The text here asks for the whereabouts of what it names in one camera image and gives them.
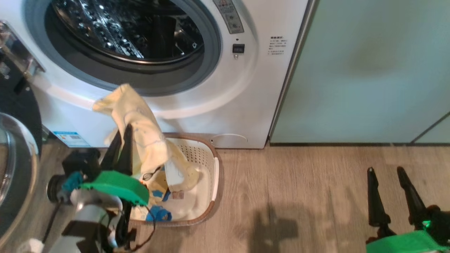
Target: white plastic basket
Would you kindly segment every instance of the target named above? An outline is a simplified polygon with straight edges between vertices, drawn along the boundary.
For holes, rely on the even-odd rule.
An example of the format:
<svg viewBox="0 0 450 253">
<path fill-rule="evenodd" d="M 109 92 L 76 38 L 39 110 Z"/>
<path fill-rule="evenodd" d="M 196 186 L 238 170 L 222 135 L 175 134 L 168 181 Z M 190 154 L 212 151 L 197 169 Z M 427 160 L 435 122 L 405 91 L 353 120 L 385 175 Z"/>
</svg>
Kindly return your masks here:
<svg viewBox="0 0 450 253">
<path fill-rule="evenodd" d="M 161 203 L 172 214 L 172 221 L 158 222 L 158 226 L 189 226 L 206 219 L 214 207 L 219 185 L 219 159 L 217 152 L 207 141 L 179 134 L 165 134 L 166 138 L 177 145 L 189 162 L 199 165 L 198 184 L 183 192 L 182 199 L 169 199 Z M 136 207 L 131 211 L 130 219 L 145 222 L 147 209 Z"/>
</svg>

